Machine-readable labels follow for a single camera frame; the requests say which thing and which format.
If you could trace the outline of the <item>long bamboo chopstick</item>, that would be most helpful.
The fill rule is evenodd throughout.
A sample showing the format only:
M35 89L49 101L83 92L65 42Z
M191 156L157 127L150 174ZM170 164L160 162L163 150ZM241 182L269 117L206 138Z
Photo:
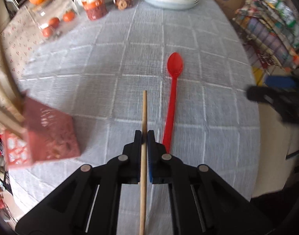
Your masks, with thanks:
M147 206L147 91L143 91L142 112L142 145L140 163L140 223L139 234L144 235L146 229L146 206Z

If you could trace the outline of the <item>red plastic spoon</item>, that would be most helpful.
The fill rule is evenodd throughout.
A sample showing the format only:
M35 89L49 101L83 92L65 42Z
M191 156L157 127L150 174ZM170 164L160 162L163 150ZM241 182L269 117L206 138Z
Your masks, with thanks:
M172 81L162 144L165 146L166 152L169 154L173 135L174 115L176 110L177 81L183 71L183 59L179 53L173 52L169 56L167 60L167 71L170 74Z

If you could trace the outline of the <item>pink perforated utensil holder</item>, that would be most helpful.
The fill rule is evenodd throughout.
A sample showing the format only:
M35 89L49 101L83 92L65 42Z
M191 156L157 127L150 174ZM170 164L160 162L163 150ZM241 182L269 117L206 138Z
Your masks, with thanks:
M5 130L2 136L9 169L36 163L76 158L81 155L73 118L29 96L24 97L23 132Z

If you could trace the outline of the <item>grey checked tablecloth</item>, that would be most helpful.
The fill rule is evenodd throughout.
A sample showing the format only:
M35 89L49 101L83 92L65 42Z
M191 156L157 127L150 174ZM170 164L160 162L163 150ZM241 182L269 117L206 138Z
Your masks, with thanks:
M260 152L258 106L246 99L254 83L237 34L214 0L187 11L143 0L80 23L39 45L19 80L32 98L71 114L82 155L10 171L14 200L28 212L80 165L119 155L141 127L143 91L148 128L162 140L171 80L167 59L184 62L178 79L171 152L184 163L209 165L244 198L254 190Z

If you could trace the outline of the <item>white plate under bowl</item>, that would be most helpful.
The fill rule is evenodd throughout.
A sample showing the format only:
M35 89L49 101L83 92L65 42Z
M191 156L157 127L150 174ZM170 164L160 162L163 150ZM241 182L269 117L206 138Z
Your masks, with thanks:
M162 2L158 0L144 0L146 3L161 9L169 9L169 10L188 10L195 7L199 0L189 3L189 4L181 4L175 2Z

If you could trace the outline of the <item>small orange tomato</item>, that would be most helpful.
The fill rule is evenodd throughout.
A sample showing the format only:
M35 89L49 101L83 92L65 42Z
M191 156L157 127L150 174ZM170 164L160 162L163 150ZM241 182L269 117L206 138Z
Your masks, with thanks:
M71 22L75 18L75 15L73 10L69 10L63 14L62 19L64 22Z
M60 25L60 20L57 17L51 18L48 22L49 27L56 29Z

